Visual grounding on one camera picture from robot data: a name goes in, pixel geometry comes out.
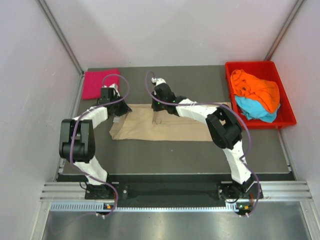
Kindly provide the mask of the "beige t shirt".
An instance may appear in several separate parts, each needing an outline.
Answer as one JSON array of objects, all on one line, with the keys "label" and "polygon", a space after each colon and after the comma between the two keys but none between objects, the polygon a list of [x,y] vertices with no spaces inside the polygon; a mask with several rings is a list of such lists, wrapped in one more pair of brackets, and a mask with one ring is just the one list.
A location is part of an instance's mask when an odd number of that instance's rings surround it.
[{"label": "beige t shirt", "polygon": [[205,123],[153,111],[150,104],[130,104],[131,112],[116,117],[109,134],[113,140],[211,142]]}]

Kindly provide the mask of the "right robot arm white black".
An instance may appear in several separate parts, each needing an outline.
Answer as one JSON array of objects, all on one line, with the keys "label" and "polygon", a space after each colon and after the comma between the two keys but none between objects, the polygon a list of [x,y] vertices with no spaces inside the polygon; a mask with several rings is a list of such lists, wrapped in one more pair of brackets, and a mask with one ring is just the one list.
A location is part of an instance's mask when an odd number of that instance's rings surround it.
[{"label": "right robot arm white black", "polygon": [[252,187],[256,176],[248,169],[242,142],[243,128],[237,116],[225,104],[198,104],[183,96],[175,96],[163,78],[151,79],[152,109],[189,118],[207,126],[213,143],[223,150],[231,170],[232,183],[220,189],[221,198],[241,199],[254,197]]}]

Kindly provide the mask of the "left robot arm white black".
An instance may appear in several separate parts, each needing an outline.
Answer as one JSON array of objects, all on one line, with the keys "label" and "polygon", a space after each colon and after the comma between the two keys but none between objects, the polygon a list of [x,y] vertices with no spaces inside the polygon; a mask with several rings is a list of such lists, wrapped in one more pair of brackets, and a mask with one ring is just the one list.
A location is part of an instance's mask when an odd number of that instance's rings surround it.
[{"label": "left robot arm white black", "polygon": [[109,173],[100,165],[96,154],[94,129],[110,117],[121,117],[132,109],[118,91],[118,85],[104,85],[97,104],[81,115],[64,119],[60,127],[59,155],[87,178],[86,191],[97,198],[107,199],[114,195]]}]

